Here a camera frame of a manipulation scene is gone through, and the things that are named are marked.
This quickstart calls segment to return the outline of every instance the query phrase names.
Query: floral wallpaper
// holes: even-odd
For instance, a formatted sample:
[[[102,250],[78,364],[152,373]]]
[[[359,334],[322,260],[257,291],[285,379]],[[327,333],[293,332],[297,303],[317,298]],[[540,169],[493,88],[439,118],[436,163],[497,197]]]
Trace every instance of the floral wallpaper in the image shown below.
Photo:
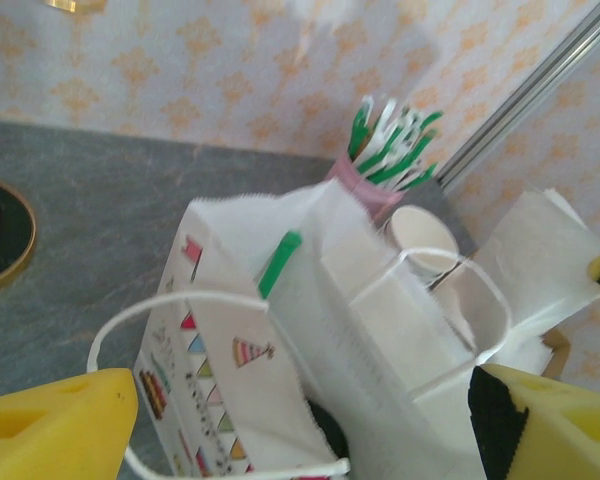
[[[600,235],[600,45],[451,193],[478,243],[525,187],[557,190]],[[563,379],[600,391],[600,301],[562,324]]]
[[[364,94],[443,109],[444,161],[596,0],[0,1],[0,119],[336,156]]]

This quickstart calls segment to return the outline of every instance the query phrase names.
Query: party hat print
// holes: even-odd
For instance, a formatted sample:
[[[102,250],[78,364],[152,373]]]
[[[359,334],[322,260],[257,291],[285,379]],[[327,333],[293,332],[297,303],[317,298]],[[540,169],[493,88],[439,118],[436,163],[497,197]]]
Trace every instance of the party hat print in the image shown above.
[[[236,438],[236,441],[233,442],[233,447],[231,447],[231,460],[244,460],[247,458],[247,454],[244,452],[244,448],[242,448],[242,444],[240,440]]]
[[[227,415],[226,413],[220,419],[220,423],[218,423],[218,431],[220,433],[233,432],[233,424],[231,423],[229,415]]]
[[[202,341],[202,335],[196,335],[189,345],[189,353],[205,353],[204,342]]]
[[[196,319],[193,318],[193,313],[189,312],[184,317],[182,322],[180,323],[180,328],[183,330],[195,330],[196,329]]]
[[[187,235],[187,244],[182,247],[182,253],[187,257],[191,263],[196,264],[202,257],[202,247],[196,243],[189,235]]]
[[[198,369],[198,376],[202,378],[213,377],[213,372],[211,371],[211,365],[209,365],[209,360],[205,360],[202,366]]]
[[[220,405],[222,403],[220,389],[217,385],[211,389],[211,393],[209,393],[209,396],[207,397],[207,403],[209,405]]]
[[[260,345],[256,345],[255,343],[240,338],[233,339],[233,359],[238,368],[265,354],[267,355],[267,358],[272,358],[273,352],[274,348],[271,344],[267,344],[266,347],[261,347]]]

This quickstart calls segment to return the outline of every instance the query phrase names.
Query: white string handle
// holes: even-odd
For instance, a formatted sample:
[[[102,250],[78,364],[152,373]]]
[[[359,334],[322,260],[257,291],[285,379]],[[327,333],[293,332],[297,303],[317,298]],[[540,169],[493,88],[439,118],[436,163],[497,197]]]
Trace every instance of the white string handle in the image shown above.
[[[476,365],[482,365],[489,358],[491,358],[498,350],[502,348],[506,339],[507,333],[511,330],[511,325],[513,322],[513,313],[511,311],[511,306],[509,302],[505,298],[502,291],[498,288],[498,286],[493,282],[491,277],[483,270],[483,268],[475,263],[473,260],[469,260],[464,255],[460,255],[456,252],[451,252],[448,250],[442,250],[439,248],[430,248],[430,247],[422,247],[422,248],[410,248],[408,250],[400,251],[389,263],[388,265],[380,271],[380,273],[374,275],[369,282],[367,282],[360,290],[354,292],[353,295],[350,295],[350,299],[352,297],[359,297],[365,295],[367,292],[375,288],[380,282],[382,282],[388,275],[390,275],[396,268],[398,268],[409,255],[413,254],[427,254],[427,255],[437,255],[440,257],[449,258],[452,260],[459,260],[461,263],[466,265],[468,268],[473,270],[478,277],[485,283],[487,288],[491,290],[491,293],[495,297],[495,299],[500,303],[502,309],[504,310],[504,321],[502,324],[502,334],[500,338],[489,348],[486,348],[479,352],[476,357],[467,363],[459,365],[456,368],[445,372],[444,374],[430,380],[424,385],[419,386],[418,388],[412,390],[410,394],[413,398],[423,398],[427,397],[434,392],[436,392],[439,388],[443,387],[447,382],[453,380],[458,375],[461,375],[463,372],[473,369]]]
[[[151,310],[169,303],[186,300],[211,300],[221,303],[231,303],[255,310],[262,310],[264,312],[269,309],[269,302],[264,300],[247,297],[246,295],[238,295],[234,293],[213,290],[180,291],[148,298],[124,309],[102,326],[93,339],[93,343],[91,344],[91,348],[89,350],[89,357],[87,358],[87,372],[91,373],[98,370],[98,355],[100,353],[102,341],[118,325],[131,320],[136,315],[147,310]],[[154,472],[144,463],[142,463],[130,446],[128,446],[124,452],[124,459],[129,467],[131,467],[131,470],[145,480],[200,480],[198,477],[174,477],[170,475],[161,475],[157,472]],[[244,475],[232,475],[230,478],[232,480],[288,480],[289,478],[295,477],[334,477],[347,474],[349,469],[349,460],[346,458],[341,458],[340,460],[332,463],[270,472],[250,472]],[[226,480],[227,477],[206,478],[208,480]]]

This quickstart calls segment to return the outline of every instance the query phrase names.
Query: white paper bag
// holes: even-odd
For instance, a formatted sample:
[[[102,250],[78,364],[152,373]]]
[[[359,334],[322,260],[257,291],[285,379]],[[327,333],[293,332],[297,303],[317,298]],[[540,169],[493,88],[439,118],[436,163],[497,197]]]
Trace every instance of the white paper bag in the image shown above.
[[[395,252],[380,247],[378,258],[354,257],[341,275],[341,285],[334,283],[322,264],[327,252],[349,258],[342,248],[347,239],[382,245],[364,209],[337,182],[278,198],[247,197],[193,205],[223,246],[240,258],[254,277],[263,270],[281,236],[291,229],[300,231],[303,244],[269,296],[271,310],[300,368],[304,391],[334,415],[348,438],[356,480],[402,480],[407,472],[413,478],[453,478],[465,463],[477,462],[479,468],[477,450],[474,456],[467,456],[441,441],[437,426],[414,404],[413,392],[405,390],[399,376],[379,361],[374,339],[354,321],[347,296],[360,294],[369,283],[369,276],[356,272],[386,265],[382,262],[393,258]],[[406,275],[416,282],[409,272]],[[403,280],[398,288],[409,289]],[[432,322],[440,322],[440,309],[424,287],[416,282],[410,293],[414,307],[424,308],[426,303],[425,311],[436,312],[431,315]],[[429,316],[425,311],[421,319]],[[444,327],[438,323],[433,328]],[[427,360],[423,358],[412,368]],[[432,376],[432,372],[425,375],[419,386],[429,388],[425,380]],[[453,382],[445,385],[452,388]],[[458,415],[464,415],[463,422],[468,424],[468,408],[464,407]]]
[[[192,206],[158,293],[105,325],[89,366],[103,331],[153,307],[134,374],[176,475],[326,479],[348,470],[315,424],[268,304]],[[126,458],[153,478],[130,449]]]

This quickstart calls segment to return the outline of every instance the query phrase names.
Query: marble countertop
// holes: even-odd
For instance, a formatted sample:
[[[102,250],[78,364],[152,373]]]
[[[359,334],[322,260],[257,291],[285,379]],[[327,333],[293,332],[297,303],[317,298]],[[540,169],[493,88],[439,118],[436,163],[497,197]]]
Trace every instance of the marble countertop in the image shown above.
[[[0,123],[0,180],[32,204],[33,261],[0,291],[0,395],[82,374],[100,326],[152,296],[194,197],[280,194],[322,180],[319,159]],[[430,182],[409,201],[440,216],[463,253],[473,243]],[[102,366],[132,367],[144,318],[114,332]],[[144,407],[132,445],[162,473]],[[123,465],[120,479],[135,476]]]

